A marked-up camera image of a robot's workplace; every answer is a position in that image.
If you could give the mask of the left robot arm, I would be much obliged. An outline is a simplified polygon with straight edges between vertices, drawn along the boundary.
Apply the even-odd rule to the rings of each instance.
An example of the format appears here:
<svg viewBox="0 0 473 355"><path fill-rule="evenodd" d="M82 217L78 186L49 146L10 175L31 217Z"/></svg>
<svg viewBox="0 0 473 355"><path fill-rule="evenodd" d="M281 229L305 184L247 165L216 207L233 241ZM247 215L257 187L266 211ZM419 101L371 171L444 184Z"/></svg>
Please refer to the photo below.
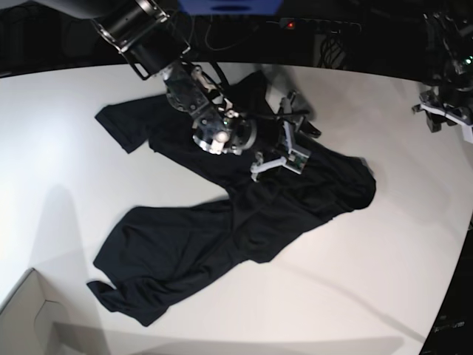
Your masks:
<svg viewBox="0 0 473 355"><path fill-rule="evenodd" d="M430 132L459 126L472 142L472 2L439 1L423 15L430 66L428 89L411 110L423 112Z"/></svg>

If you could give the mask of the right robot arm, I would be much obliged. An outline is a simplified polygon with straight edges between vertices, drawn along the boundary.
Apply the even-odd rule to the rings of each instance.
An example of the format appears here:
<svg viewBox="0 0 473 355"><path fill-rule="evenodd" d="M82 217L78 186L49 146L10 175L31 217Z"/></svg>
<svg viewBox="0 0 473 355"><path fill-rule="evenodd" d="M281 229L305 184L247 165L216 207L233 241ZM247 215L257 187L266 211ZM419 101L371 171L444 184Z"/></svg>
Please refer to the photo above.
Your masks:
<svg viewBox="0 0 473 355"><path fill-rule="evenodd" d="M43 1L44 6L77 19L90 20L97 33L142 79L159 75L166 97L178 111L190 115L193 140L212 155L241 155L252 151L252 178L284 167L300 175L311 152L296 141L297 135L317 138L307 122L310 111L295 110L296 92L285 96L277 112L252 112L228 95L228 83L216 83L202 67L186 61L188 41L178 42L163 28L170 16L157 1Z"/></svg>

